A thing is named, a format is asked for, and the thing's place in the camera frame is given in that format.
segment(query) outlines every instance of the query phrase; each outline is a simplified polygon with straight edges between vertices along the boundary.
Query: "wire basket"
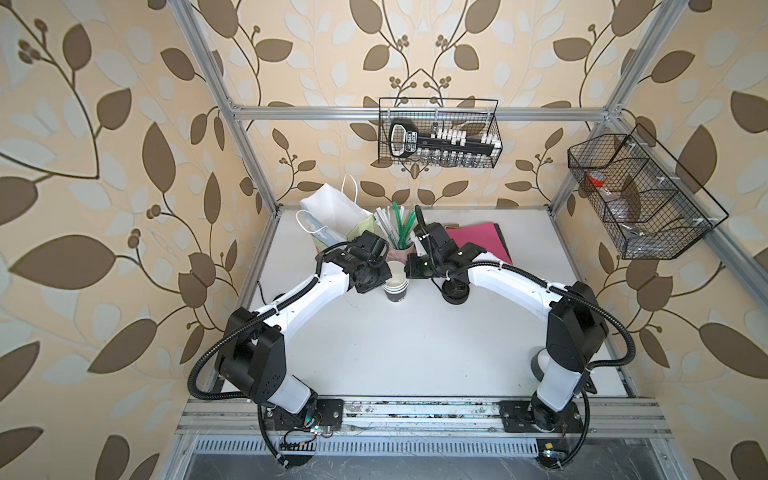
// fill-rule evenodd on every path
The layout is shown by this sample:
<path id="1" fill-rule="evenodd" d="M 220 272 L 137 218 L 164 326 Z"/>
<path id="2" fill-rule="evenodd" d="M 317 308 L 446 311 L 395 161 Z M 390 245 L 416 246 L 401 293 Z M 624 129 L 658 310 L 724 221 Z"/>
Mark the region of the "wire basket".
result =
<path id="1" fill-rule="evenodd" d="M 440 167 L 493 168 L 502 154 L 498 101 L 379 99 L 379 158 Z"/>
<path id="2" fill-rule="evenodd" d="M 649 145 L 669 156 L 675 174 L 656 163 L 646 150 Z M 568 168 L 579 194 L 589 199 L 626 260 L 677 258 L 728 218 L 723 206 L 641 124 L 629 135 L 603 134 L 569 148 Z"/>

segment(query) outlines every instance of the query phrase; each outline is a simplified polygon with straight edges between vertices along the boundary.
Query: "pink folder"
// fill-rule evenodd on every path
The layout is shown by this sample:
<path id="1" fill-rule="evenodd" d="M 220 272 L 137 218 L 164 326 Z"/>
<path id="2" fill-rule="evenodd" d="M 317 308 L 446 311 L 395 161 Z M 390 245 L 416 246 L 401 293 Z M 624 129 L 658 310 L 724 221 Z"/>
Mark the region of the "pink folder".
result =
<path id="1" fill-rule="evenodd" d="M 496 255 L 500 260 L 511 264 L 507 249 L 502 243 L 496 225 L 493 222 L 480 223 L 471 227 L 446 228 L 445 232 L 455 242 L 456 246 L 461 248 L 465 243 L 474 243 L 478 247 L 485 248 L 488 252 Z"/>

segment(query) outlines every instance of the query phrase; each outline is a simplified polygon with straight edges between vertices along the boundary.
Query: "white table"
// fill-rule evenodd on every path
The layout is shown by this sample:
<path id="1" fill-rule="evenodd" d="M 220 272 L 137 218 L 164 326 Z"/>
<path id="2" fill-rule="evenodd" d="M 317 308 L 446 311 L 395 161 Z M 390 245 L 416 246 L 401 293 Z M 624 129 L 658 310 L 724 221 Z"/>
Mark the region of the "white table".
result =
<path id="1" fill-rule="evenodd" d="M 425 210 L 427 223 L 495 221 L 514 265 L 546 280 L 576 277 L 544 210 Z M 316 251 L 295 210 L 280 218 L 261 284 L 267 302 L 314 273 Z M 289 373 L 328 396 L 529 396 L 538 384 L 532 356 L 546 325 L 516 303 L 475 286 L 454 306 L 429 280 L 412 280 L 405 299 L 350 290 L 286 345 Z M 250 306 L 262 306 L 258 293 Z M 594 357 L 610 358 L 605 345 Z M 600 396 L 627 396 L 616 369 L 592 374 Z"/>

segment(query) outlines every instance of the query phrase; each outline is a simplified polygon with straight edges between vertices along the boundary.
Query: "bag handle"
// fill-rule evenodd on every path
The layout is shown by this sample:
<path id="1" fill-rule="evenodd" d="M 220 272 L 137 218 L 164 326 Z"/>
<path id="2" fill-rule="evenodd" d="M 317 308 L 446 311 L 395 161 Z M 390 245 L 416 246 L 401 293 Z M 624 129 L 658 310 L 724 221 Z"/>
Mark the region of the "bag handle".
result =
<path id="1" fill-rule="evenodd" d="M 301 230 L 304 230 L 304 231 L 305 231 L 305 232 L 307 232 L 307 233 L 312 233 L 312 234 L 314 234 L 314 233 L 317 233 L 317 232 L 319 232 L 319 231 L 321 231 L 321 230 L 323 230 L 323 229 L 326 229 L 326 228 L 328 228 L 328 226 L 327 226 L 327 225 L 323 225 L 322 227 L 320 227 L 319 229 L 317 229 L 317 230 L 314 230 L 314 231 L 312 231 L 312 230 L 307 230 L 307 229 L 306 229 L 306 228 L 305 228 L 305 227 L 304 227 L 304 226 L 301 224 L 301 220 L 299 220 L 299 214 L 300 214 L 301 212 L 305 212 L 305 213 L 308 213 L 308 214 L 309 214 L 309 213 L 310 213 L 310 211 L 309 211 L 309 210 L 299 210 L 299 211 L 297 211 L 297 212 L 296 212 L 296 222 L 299 224 L 299 227 L 301 227 Z"/>
<path id="2" fill-rule="evenodd" d="M 355 177 L 353 177 L 350 174 L 344 174 L 344 180 L 341 181 L 341 193 L 344 193 L 344 183 L 346 182 L 346 178 L 349 177 L 352 179 L 352 183 L 355 184 L 355 200 L 353 203 L 357 205 L 357 180 L 355 180 Z"/>

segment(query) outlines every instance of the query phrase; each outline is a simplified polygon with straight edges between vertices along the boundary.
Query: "wallpaper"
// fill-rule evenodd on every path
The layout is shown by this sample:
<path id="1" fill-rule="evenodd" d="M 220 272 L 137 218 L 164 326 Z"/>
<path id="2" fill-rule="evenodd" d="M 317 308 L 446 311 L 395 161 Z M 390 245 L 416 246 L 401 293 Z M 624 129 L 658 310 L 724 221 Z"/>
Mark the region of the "wallpaper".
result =
<path id="1" fill-rule="evenodd" d="M 444 168 L 378 158 L 375 125 L 335 121 L 254 121 L 248 133 L 275 196 L 298 205 L 324 183 L 359 183 L 358 204 L 531 207 L 549 204 L 568 169 L 566 150 L 586 138 L 584 122 L 501 122 L 493 169 Z M 354 198 L 347 182 L 344 190 Z"/>
<path id="2" fill-rule="evenodd" d="M 654 0 L 193 0 L 233 101 L 601 107 Z"/>
<path id="3" fill-rule="evenodd" d="M 625 111 L 723 203 L 731 218 L 720 228 L 764 266 L 766 26 L 765 2 L 691 1 Z M 601 305 L 633 333 L 632 379 L 642 396 L 659 400 L 693 475 L 763 478 L 766 312 L 703 242 L 676 260 L 619 260 L 592 206 L 577 193 L 558 222 Z"/>
<path id="4" fill-rule="evenodd" d="M 150 478 L 266 223 L 161 7 L 0 1 L 0 478 Z"/>

